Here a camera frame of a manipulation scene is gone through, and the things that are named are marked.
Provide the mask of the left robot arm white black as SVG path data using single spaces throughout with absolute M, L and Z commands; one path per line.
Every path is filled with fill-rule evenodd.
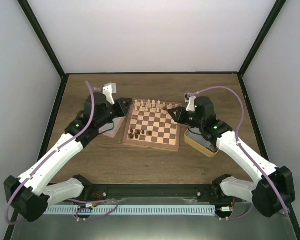
M 57 143 L 35 165 L 19 177 L 10 175 L 5 179 L 3 186 L 8 206 L 31 223 L 57 203 L 77 199 L 87 202 L 92 196 L 91 184 L 81 175 L 62 183 L 49 183 L 66 163 L 101 134 L 100 128 L 125 117 L 132 102 L 131 98 L 113 99 L 101 92 L 90 95 Z

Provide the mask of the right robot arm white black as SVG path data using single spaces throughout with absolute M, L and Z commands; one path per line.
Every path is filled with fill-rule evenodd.
M 267 218 L 280 211 L 289 216 L 288 206 L 296 199 L 293 174 L 289 168 L 278 167 L 256 153 L 215 114 L 197 116 L 181 106 L 169 109 L 168 113 L 175 122 L 199 129 L 207 142 L 228 155 L 251 178 L 251 181 L 244 181 L 226 177 L 212 188 L 215 200 L 222 202 L 232 196 L 252 203 Z

